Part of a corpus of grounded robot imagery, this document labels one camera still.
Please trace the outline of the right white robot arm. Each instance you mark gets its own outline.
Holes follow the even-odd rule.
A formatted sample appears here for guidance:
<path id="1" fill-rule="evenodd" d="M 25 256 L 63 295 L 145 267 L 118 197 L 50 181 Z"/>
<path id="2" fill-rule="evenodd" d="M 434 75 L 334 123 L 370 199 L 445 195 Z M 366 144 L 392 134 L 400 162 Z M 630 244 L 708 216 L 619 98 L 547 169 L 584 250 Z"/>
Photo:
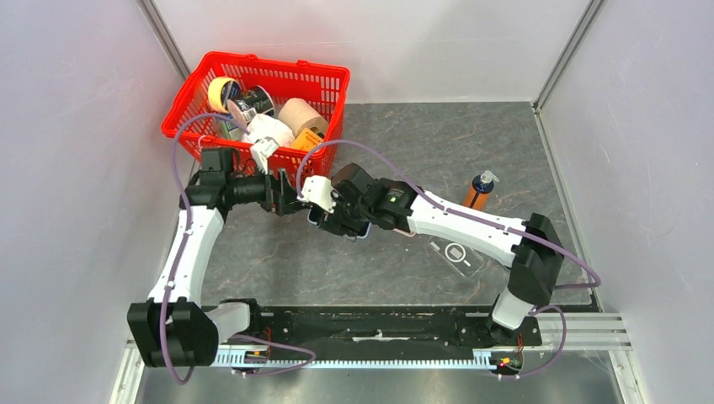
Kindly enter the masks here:
<path id="1" fill-rule="evenodd" d="M 509 280 L 486 321 L 486 333 L 497 344 L 516 338 L 523 320 L 550 303 L 564 260 L 562 244 L 543 215 L 524 220 L 486 214 L 405 181 L 373 178 L 356 163 L 331 178 L 306 179 L 301 200 L 311 204 L 314 224 L 338 236 L 364 238 L 376 226 L 438 237 L 500 263 Z"/>

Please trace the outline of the phone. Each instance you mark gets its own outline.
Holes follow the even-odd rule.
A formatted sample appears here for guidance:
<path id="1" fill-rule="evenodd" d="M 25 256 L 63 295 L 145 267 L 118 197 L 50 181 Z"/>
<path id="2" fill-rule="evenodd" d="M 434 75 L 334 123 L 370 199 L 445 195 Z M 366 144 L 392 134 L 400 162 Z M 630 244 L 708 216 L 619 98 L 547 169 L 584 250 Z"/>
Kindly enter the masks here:
<path id="1" fill-rule="evenodd" d="M 369 221 L 363 220 L 339 206 L 334 208 L 332 214 L 313 206 L 307 219 L 323 231 L 350 239 L 366 238 L 371 228 Z"/>

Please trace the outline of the pink phone case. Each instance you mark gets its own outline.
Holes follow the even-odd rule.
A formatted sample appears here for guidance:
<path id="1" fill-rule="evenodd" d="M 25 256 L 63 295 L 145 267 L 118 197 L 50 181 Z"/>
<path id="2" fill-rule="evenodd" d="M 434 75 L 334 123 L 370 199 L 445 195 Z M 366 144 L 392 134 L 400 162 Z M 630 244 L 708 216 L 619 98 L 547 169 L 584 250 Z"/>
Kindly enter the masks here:
<path id="1" fill-rule="evenodd" d="M 417 234 L 414 231 L 403 231 L 397 228 L 393 229 L 393 231 L 405 237 L 415 237 Z"/>

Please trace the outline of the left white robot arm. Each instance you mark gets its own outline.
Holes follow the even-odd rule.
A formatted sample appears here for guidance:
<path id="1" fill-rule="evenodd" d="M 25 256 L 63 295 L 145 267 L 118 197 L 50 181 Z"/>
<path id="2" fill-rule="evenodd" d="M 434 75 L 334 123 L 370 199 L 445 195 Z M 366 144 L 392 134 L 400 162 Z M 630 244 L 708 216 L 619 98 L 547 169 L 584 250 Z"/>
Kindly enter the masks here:
<path id="1" fill-rule="evenodd" d="M 146 301 L 132 303 L 127 322 L 145 366 L 213 364 L 221 343 L 237 337 L 256 343 L 266 326 L 254 298 L 200 304 L 210 255 L 226 218 L 237 205 L 257 204 L 277 216 L 302 210 L 283 168 L 263 173 L 240 163 L 229 147 L 206 148 L 200 170 L 179 198 L 178 227 L 165 267 Z"/>

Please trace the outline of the clear phone case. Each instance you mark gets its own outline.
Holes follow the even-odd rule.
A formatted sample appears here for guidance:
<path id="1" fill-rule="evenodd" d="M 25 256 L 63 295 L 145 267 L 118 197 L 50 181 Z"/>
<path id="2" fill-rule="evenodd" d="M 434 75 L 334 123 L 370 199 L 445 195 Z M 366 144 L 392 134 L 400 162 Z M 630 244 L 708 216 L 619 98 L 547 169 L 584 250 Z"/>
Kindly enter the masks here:
<path id="1" fill-rule="evenodd" d="M 479 253 L 460 243 L 439 237 L 430 237 L 428 243 L 434 252 L 462 278 L 469 279 L 474 277 L 486 264 L 486 261 Z"/>

